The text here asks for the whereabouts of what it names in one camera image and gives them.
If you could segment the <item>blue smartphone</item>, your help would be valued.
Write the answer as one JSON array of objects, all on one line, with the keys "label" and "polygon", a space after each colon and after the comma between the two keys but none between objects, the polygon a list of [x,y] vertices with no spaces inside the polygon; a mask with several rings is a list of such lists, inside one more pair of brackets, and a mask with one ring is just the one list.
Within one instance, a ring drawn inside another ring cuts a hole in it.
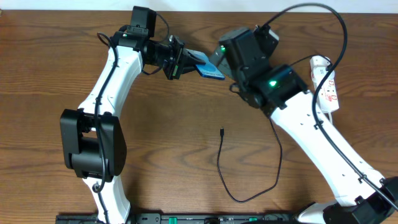
[{"label": "blue smartphone", "polygon": [[209,61],[205,53],[196,50],[188,50],[188,52],[205,62],[204,65],[195,65],[196,70],[203,78],[225,79],[225,76]]}]

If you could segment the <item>white power strip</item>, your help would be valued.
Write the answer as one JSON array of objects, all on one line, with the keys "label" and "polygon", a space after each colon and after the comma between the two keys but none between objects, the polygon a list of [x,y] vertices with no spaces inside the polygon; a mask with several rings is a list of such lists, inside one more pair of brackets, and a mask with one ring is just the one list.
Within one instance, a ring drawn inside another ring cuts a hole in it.
[{"label": "white power strip", "polygon": [[[314,89],[320,85],[321,80],[330,71],[332,64],[328,57],[320,55],[313,56],[310,59],[311,78]],[[317,96],[317,103],[323,113],[332,113],[339,109],[338,96],[335,85],[335,72],[332,71],[325,83],[322,85]]]}]

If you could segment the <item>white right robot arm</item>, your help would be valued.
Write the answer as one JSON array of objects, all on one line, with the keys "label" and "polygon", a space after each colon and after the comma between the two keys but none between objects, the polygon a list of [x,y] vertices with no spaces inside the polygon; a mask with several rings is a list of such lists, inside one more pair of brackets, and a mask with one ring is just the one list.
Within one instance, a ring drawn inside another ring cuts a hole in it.
[{"label": "white right robot arm", "polygon": [[397,206],[397,178],[385,179],[349,145],[288,65],[271,67],[264,44],[270,37],[247,27],[220,40],[220,50],[241,98],[259,108],[303,149],[330,186],[334,200],[313,203],[292,217],[294,223],[381,223]]}]

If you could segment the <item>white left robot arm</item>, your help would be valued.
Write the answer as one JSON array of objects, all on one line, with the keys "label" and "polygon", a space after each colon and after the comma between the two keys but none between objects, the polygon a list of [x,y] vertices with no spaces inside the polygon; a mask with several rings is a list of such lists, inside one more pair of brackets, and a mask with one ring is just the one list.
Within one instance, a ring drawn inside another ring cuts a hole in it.
[{"label": "white left robot arm", "polygon": [[98,213],[59,215],[57,223],[129,221],[131,204],[121,181],[127,146],[119,117],[132,83],[146,64],[163,70],[169,80],[204,64],[178,37],[161,44],[153,35],[153,29],[133,26],[120,28],[112,37],[97,34],[109,48],[106,65],[79,107],[63,111],[60,131],[65,165],[90,188]]}]

